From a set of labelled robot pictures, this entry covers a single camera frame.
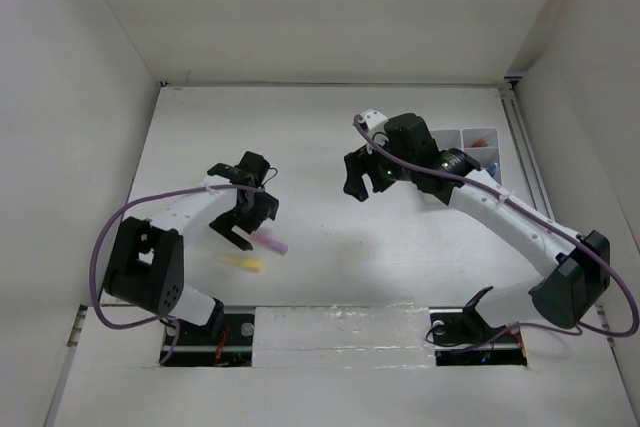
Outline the yellow highlighter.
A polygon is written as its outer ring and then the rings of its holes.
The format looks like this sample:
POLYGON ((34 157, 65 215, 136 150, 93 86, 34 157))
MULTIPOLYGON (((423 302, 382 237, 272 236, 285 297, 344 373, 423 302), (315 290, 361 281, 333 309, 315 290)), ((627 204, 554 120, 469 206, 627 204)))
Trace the yellow highlighter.
POLYGON ((258 258, 221 254, 216 257, 216 261, 252 273, 260 272, 263 269, 263 261, 258 258))

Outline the pink highlighter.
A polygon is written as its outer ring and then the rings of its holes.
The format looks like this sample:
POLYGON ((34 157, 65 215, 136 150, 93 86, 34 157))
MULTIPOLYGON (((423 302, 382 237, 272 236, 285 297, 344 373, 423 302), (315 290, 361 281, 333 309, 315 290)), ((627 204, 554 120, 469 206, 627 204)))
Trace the pink highlighter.
POLYGON ((278 241, 268 235, 256 232, 251 235, 251 239, 263 247, 278 253, 279 255, 286 255, 288 252, 288 245, 278 241))

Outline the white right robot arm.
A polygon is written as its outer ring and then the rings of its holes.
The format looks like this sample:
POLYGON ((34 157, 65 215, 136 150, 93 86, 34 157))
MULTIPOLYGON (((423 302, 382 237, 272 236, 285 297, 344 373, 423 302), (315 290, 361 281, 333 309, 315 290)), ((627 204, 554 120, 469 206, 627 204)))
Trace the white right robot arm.
POLYGON ((470 152, 442 148, 414 113, 388 118, 366 110, 353 119, 365 144, 345 155, 345 194, 363 202, 397 182, 461 212, 496 234, 533 267, 531 281, 487 286, 463 307, 462 328, 483 341, 499 327, 543 319, 576 328, 608 289, 610 244, 556 224, 506 190, 470 152))

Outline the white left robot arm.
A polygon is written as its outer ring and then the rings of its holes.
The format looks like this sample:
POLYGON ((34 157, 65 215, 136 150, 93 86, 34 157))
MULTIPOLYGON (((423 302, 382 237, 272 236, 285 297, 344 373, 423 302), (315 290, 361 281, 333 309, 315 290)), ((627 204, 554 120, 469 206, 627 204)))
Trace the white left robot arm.
POLYGON ((177 320, 201 343, 224 328, 224 304, 187 284, 185 247, 210 229, 243 252, 251 242, 239 235, 275 220, 279 200, 265 191, 271 164, 247 151, 239 163, 218 163, 200 186, 149 197, 176 202, 147 218, 129 216, 117 230, 103 290, 163 320, 177 320))

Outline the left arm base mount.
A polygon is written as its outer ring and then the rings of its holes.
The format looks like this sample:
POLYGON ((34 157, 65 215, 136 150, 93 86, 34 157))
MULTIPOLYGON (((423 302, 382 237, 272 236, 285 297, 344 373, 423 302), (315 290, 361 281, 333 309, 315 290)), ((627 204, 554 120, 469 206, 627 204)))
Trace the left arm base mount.
POLYGON ((251 367, 255 332, 254 308, 232 307, 225 311, 220 331, 210 338, 203 327, 179 321, 165 327, 159 353, 164 367, 251 367))

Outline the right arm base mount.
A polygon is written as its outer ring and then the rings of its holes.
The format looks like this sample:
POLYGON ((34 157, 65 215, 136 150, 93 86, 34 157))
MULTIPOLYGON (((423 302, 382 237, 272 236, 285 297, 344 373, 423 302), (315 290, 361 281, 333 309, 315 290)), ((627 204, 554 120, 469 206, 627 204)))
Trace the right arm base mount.
POLYGON ((480 290, 463 307, 430 311, 431 325, 425 341, 435 348, 437 366, 528 365, 520 331, 499 335, 506 326, 491 327, 477 312, 479 302, 490 290, 480 290))

